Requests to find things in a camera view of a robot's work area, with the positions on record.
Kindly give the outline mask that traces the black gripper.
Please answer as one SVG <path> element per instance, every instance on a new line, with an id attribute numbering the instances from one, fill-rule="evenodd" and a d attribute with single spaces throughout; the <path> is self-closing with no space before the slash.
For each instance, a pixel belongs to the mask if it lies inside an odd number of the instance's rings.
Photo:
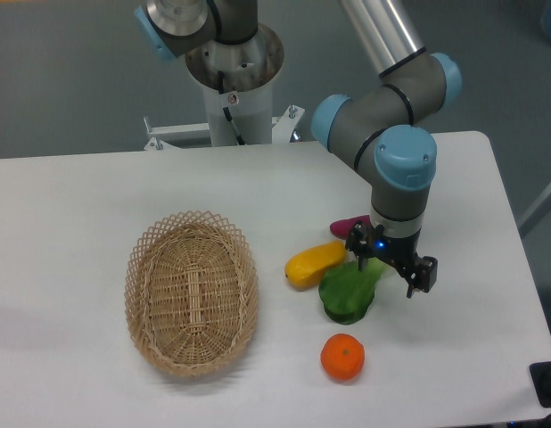
<path id="1" fill-rule="evenodd" d="M 383 225 L 365 226 L 357 222 L 350 229 L 345 248 L 358 262 L 358 270 L 364 271 L 370 259 L 378 259 L 394 268 L 408 284 L 407 298 L 416 291 L 429 292 L 437 280 L 438 261 L 434 257 L 421 257 L 417 253 L 420 232 L 395 238 L 386 235 Z"/>

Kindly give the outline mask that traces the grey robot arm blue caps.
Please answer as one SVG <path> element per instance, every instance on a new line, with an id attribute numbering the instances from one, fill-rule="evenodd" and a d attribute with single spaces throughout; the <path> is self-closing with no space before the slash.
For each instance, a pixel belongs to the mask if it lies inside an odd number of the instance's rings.
<path id="1" fill-rule="evenodd" d="M 316 108 L 312 136 L 372 187 L 370 222 L 350 229 L 347 248 L 360 264 L 378 259 L 428 292 L 438 262 L 417 242 L 437 145 L 421 119 L 451 103 L 462 76 L 445 54 L 429 53 L 399 1 L 344 1 L 346 13 L 381 85 L 360 100 L 332 95 Z M 216 146 L 271 144 L 272 103 L 258 94 L 279 74 L 284 49 L 260 23 L 254 1 L 143 1 L 134 12 L 154 52 L 183 58 L 208 97 Z"/>

